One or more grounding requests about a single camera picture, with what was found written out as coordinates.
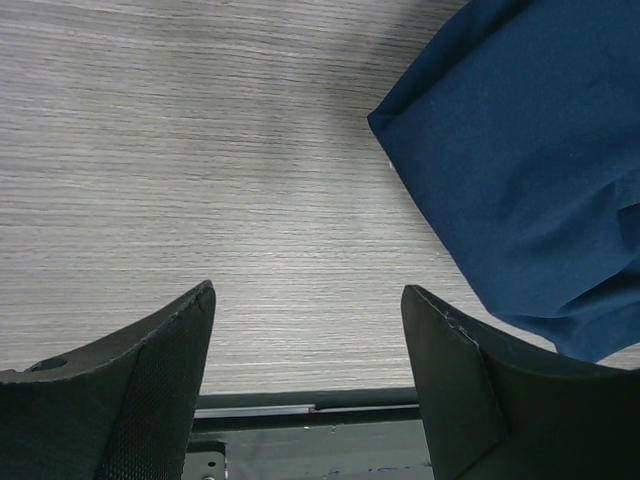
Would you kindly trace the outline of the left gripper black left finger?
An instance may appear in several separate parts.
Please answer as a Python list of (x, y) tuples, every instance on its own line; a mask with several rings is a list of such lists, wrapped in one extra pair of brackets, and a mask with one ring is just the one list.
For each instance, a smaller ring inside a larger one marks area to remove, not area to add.
[(2, 478), (180, 478), (215, 306), (204, 281), (114, 333), (2, 371)]

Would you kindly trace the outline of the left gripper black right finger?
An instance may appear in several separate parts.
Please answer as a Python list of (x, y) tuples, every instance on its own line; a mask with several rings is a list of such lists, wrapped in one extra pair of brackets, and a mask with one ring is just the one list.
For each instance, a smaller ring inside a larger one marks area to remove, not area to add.
[(562, 356), (417, 285), (401, 313), (438, 479), (635, 479), (639, 374)]

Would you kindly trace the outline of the navy blue t-shirt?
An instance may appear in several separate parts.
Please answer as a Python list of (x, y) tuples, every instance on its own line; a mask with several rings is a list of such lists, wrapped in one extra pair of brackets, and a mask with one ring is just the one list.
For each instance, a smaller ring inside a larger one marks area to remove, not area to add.
[(486, 310), (598, 362), (639, 340), (639, 5), (471, 1), (370, 128)]

